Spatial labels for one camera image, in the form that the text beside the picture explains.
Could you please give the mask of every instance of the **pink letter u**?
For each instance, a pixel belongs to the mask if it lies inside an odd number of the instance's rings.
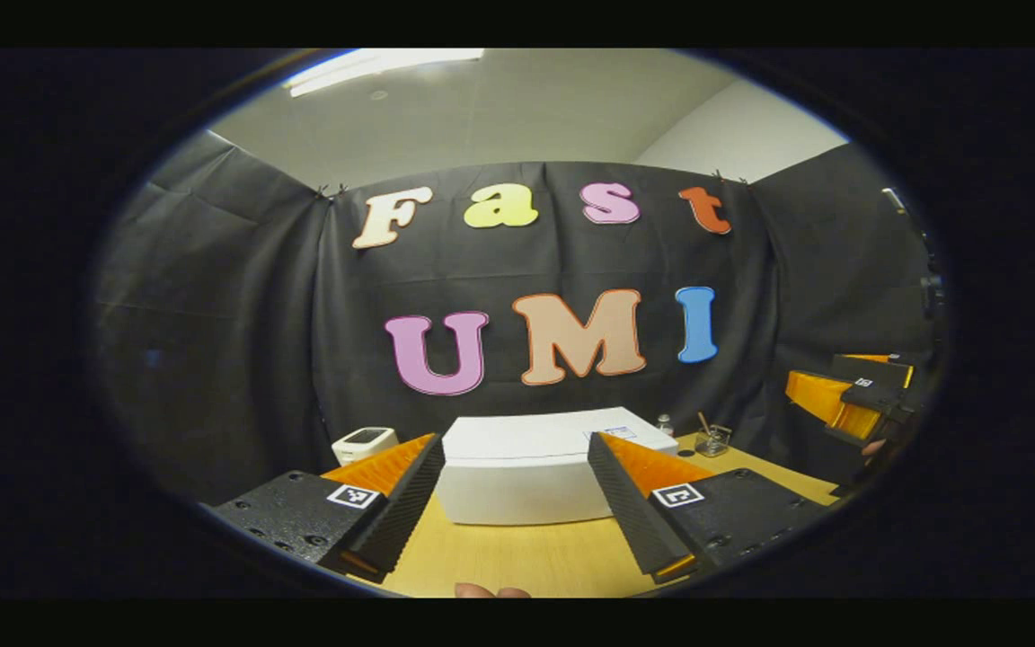
[[[452,376],[431,372],[425,359],[425,332],[431,329],[431,320],[398,317],[386,321],[386,331],[393,337],[393,355],[398,361],[402,381],[410,388],[428,394],[461,394],[476,389],[481,384],[481,378],[485,377],[481,328],[489,321],[484,312],[454,312],[445,318],[446,327],[454,332],[457,345],[457,372]]]

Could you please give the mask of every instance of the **black curtain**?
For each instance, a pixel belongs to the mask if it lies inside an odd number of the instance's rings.
[[[327,467],[309,321],[325,204],[204,133],[132,197],[98,263],[98,380],[159,482],[223,503]]]
[[[595,225],[580,189],[621,183],[641,216]],[[537,220],[477,229],[477,188],[533,189]],[[457,415],[625,406],[678,433],[698,411],[735,446],[823,475],[847,446],[819,447],[793,417],[790,370],[825,373],[836,352],[925,352],[920,238],[884,201],[888,179],[852,145],[752,185],[667,169],[530,163],[448,169],[325,198],[210,133],[178,147],[116,222],[98,264],[99,382],[145,466],[172,491],[223,503],[283,471],[336,465],[330,443],[362,425],[401,439]],[[352,243],[374,196],[430,187],[389,245]],[[705,187],[732,232],[694,222],[678,196]],[[678,360],[679,288],[715,291],[710,360]],[[525,385],[519,297],[559,295],[584,323],[607,290],[637,290],[646,365],[623,376],[566,370]],[[457,396],[404,384],[386,320],[422,316],[432,372],[453,373],[453,312],[483,311],[485,376]]]
[[[777,339],[766,382],[769,419],[752,450],[823,479],[847,480],[865,460],[860,447],[786,396],[789,372],[827,374],[837,353],[900,353],[916,364],[923,398],[933,323],[922,311],[929,274],[919,230],[882,189],[895,180],[856,144],[833,148],[752,183],[777,257]]]
[[[579,197],[590,183],[620,183],[641,216],[595,225]],[[519,183],[533,189],[537,220],[475,229],[464,222],[477,188]],[[430,187],[413,222],[389,245],[355,249],[372,196]],[[705,187],[732,224],[718,236],[702,229],[678,193]],[[772,355],[776,286],[773,255],[756,202],[744,185],[704,175],[616,164],[537,163],[456,168],[380,181],[334,202],[325,225],[317,280],[313,348],[317,392],[331,437],[362,425],[390,425],[400,438],[444,432],[460,415],[551,413],[624,406],[646,420],[669,413],[678,433],[698,427],[698,411],[722,425],[760,424],[760,393]],[[715,291],[715,357],[678,361],[684,316],[679,288]],[[513,312],[526,295],[559,295],[586,323],[607,290],[637,290],[637,335],[646,365],[579,378],[562,360],[563,381],[525,385],[530,369],[526,320]],[[443,319],[484,311],[485,377],[457,396],[418,392],[400,380],[383,324],[423,316],[432,372],[457,370],[453,333]]]

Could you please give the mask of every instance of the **letter m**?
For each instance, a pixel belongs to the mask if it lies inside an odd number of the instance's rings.
[[[609,290],[595,305],[589,323],[583,323],[558,295],[530,295],[514,300],[514,312],[526,318],[529,328],[529,372],[522,374],[527,385],[553,385],[566,377],[557,364],[561,353],[579,377],[588,376],[598,350],[603,350],[596,372],[621,376],[640,372],[645,357],[637,351],[637,290]]]

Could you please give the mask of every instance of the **white box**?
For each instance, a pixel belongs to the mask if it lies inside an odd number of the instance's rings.
[[[676,439],[627,409],[456,418],[442,439],[435,493],[449,521],[541,525],[612,516],[589,466],[589,437],[604,432],[678,453]]]

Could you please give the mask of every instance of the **white label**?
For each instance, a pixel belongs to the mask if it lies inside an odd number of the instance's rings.
[[[333,494],[325,497],[328,501],[346,505],[347,507],[357,507],[364,510],[378,498],[380,492],[361,487],[341,487],[333,491]]]
[[[637,434],[629,431],[628,427],[610,427],[608,430],[599,430],[599,434],[609,434],[611,437],[618,437],[619,439],[634,439]],[[593,435],[593,432],[582,432],[582,435],[586,437],[586,441],[589,442],[589,438]]]
[[[678,507],[686,503],[693,503],[705,499],[702,493],[696,491],[689,483],[681,483],[679,487],[664,487],[654,489],[653,495],[657,497],[666,507]]]

